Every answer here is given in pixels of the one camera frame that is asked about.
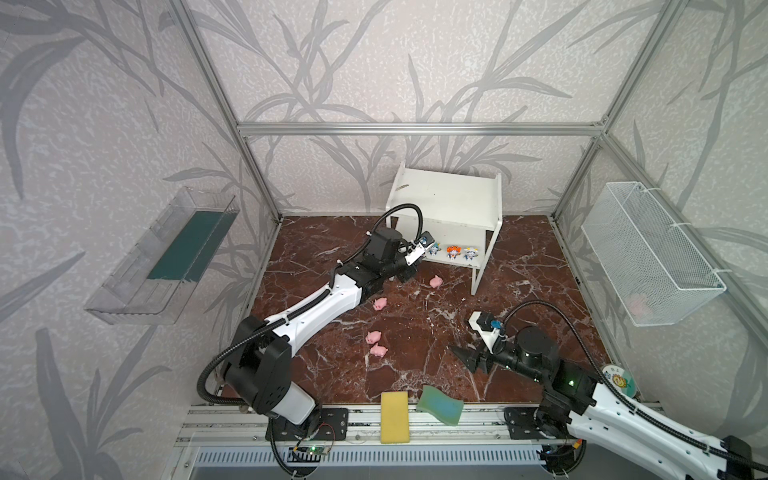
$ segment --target white wooden shelf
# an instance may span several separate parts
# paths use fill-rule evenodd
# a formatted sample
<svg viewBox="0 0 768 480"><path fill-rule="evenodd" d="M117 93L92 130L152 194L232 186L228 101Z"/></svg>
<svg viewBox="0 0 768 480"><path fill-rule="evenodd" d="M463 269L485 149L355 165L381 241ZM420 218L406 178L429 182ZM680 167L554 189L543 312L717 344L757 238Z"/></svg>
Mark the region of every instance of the white wooden shelf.
<svg viewBox="0 0 768 480"><path fill-rule="evenodd" d="M475 295L493 246L502 228L502 178L470 177L427 170L415 170L400 165L392 184L386 209L400 204L416 204L422 210L424 231L440 243L437 255L427 253L425 260L446 265L472 268L471 294ZM413 210L400 210L396 217L397 230L403 237L415 237L418 219ZM486 246L486 232L493 232ZM451 245L462 248L459 257L451 259L446 250ZM464 258L466 247L478 249L478 256Z"/></svg>

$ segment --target marble floor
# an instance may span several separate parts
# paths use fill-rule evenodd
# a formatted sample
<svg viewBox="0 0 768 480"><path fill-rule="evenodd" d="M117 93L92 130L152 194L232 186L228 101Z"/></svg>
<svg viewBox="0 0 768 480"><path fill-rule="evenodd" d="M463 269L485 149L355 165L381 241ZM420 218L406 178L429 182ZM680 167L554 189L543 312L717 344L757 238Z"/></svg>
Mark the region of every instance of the marble floor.
<svg viewBox="0 0 768 480"><path fill-rule="evenodd" d="M286 309L328 281L336 259L362 244L375 217L287 217L264 274L253 314L264 318ZM429 286L435 275L445 282ZM538 402L539 384L494 367L474 375L449 345L474 343L467 319L474 310L503 316L523 300L558 305L575 321L598 364L608 361L584 300L546 217L505 217L477 295L469 294L471 270L423 262L407 283L387 282L384 292L341 315L293 358L293 381L325 404L378 402L381 392L407 390L416 402L431 385L465 402ZM387 307L373 309L379 296ZM556 339L564 358L588 367L568 326L543 306L510 320L508 335L530 324ZM383 358L369 354L366 334L382 333Z"/></svg>

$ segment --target wire mesh basket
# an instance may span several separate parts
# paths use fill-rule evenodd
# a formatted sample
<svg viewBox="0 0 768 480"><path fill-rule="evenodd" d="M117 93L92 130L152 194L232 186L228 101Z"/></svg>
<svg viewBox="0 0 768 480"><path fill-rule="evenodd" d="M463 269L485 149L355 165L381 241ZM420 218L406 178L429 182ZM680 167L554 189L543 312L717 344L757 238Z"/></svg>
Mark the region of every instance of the wire mesh basket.
<svg viewBox="0 0 768 480"><path fill-rule="evenodd" d="M581 229L637 326L675 324L726 289L639 182L605 184Z"/></svg>

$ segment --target wallpaper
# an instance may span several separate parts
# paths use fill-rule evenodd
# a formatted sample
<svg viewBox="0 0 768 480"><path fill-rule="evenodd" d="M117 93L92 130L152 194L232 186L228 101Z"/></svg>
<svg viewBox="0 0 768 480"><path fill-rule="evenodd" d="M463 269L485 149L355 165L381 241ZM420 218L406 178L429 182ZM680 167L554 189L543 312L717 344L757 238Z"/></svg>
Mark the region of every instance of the wallpaper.
<svg viewBox="0 0 768 480"><path fill-rule="evenodd" d="M588 137L269 137L250 147L285 214L383 212L405 162L488 178L501 172L505 214L541 215L554 210L588 142ZM443 144L458 151L450 164L442 163Z"/></svg>
<svg viewBox="0 0 768 480"><path fill-rule="evenodd" d="M613 135L768 310L766 7L686 8Z"/></svg>
<svg viewBox="0 0 768 480"><path fill-rule="evenodd" d="M0 477L157 478L275 224L164 2L0 2ZM241 212L173 326L88 297L181 186Z"/></svg>
<svg viewBox="0 0 768 480"><path fill-rule="evenodd" d="M611 134L768 305L768 2L689 2ZM722 299L674 326L635 327L579 227L606 153L560 219L601 314L645 396L674 419L734 434L768 457L768 354Z"/></svg>
<svg viewBox="0 0 768 480"><path fill-rule="evenodd" d="M669 326L635 326L618 299L581 225L606 182L627 181L606 151L599 153L558 219L585 287L611 342L648 401L673 420L715 436L737 435L768 457L768 361L721 298Z"/></svg>
<svg viewBox="0 0 768 480"><path fill-rule="evenodd" d="M238 121L593 122L661 0L190 0ZM251 138L287 213L381 211L397 165L505 176L549 213L584 138Z"/></svg>

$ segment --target clear plastic tray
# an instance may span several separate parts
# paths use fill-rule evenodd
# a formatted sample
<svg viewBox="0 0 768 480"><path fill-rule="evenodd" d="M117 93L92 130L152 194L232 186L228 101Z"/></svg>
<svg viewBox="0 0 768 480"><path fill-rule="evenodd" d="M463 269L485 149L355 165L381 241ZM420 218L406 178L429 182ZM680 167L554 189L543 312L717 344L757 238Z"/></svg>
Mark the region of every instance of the clear plastic tray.
<svg viewBox="0 0 768 480"><path fill-rule="evenodd" d="M86 311L113 324L175 323L239 212L233 194L182 187Z"/></svg>

